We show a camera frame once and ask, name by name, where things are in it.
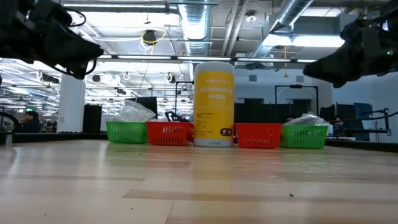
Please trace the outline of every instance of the green basket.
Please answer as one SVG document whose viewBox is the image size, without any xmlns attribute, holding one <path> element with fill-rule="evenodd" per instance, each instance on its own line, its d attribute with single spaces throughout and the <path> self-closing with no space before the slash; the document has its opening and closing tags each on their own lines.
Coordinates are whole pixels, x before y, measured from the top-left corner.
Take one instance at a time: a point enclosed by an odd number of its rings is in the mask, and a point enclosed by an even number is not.
<svg viewBox="0 0 398 224">
<path fill-rule="evenodd" d="M 283 126 L 280 144 L 289 148 L 321 149 L 328 126 Z"/>
<path fill-rule="evenodd" d="M 147 125 L 144 122 L 106 122 L 108 139 L 116 143 L 148 142 Z"/>
</svg>

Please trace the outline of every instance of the wooden table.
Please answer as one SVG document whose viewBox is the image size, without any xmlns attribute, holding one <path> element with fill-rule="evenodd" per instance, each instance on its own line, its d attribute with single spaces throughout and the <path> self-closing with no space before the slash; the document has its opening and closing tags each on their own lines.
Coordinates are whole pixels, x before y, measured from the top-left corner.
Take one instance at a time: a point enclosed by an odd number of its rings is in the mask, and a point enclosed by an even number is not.
<svg viewBox="0 0 398 224">
<path fill-rule="evenodd" d="M 16 144 L 0 149 L 0 223 L 398 223 L 398 154 Z"/>
</svg>

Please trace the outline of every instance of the plastic basket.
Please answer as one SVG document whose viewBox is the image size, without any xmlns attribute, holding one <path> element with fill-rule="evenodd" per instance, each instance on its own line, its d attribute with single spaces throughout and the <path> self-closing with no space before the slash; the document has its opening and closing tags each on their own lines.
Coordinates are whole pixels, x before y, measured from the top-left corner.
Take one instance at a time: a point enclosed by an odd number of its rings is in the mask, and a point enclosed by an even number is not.
<svg viewBox="0 0 398 224">
<path fill-rule="evenodd" d="M 148 142 L 147 126 L 143 122 L 106 122 L 108 139 L 116 143 Z"/>
<path fill-rule="evenodd" d="M 328 126 L 283 126 L 281 145 L 290 148 L 321 149 Z"/>
<path fill-rule="evenodd" d="M 147 122 L 149 143 L 158 146 L 186 146 L 192 139 L 189 122 Z"/>
<path fill-rule="evenodd" d="M 279 147 L 282 124 L 235 124 L 239 147 L 275 149 Z"/>
</svg>

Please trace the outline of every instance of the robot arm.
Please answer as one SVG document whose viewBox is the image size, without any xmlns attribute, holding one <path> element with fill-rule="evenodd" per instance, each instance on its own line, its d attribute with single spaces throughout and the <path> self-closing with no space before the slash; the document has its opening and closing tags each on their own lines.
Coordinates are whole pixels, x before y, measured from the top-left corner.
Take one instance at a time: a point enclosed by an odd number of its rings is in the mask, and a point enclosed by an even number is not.
<svg viewBox="0 0 398 224">
<path fill-rule="evenodd" d="M 84 79 L 104 51 L 72 32 L 73 26 L 67 9 L 51 0 L 0 0 L 0 57 L 40 61 L 56 70 L 61 65 L 66 72 L 60 72 Z M 94 66 L 86 72 L 90 60 Z"/>
<path fill-rule="evenodd" d="M 333 54 L 305 66 L 305 75 L 339 88 L 365 75 L 382 76 L 398 70 L 398 9 L 372 19 L 361 16 L 348 24 L 340 37 L 345 43 Z"/>
</svg>

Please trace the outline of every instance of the disinfecting wipes container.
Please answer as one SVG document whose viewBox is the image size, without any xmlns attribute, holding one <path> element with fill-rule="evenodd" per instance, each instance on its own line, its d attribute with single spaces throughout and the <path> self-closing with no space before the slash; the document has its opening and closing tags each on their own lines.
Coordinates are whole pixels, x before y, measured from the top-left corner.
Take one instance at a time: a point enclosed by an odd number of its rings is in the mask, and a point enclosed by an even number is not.
<svg viewBox="0 0 398 224">
<path fill-rule="evenodd" d="M 196 146 L 231 147 L 234 125 L 234 67 L 205 62 L 195 69 L 194 140 Z"/>
</svg>

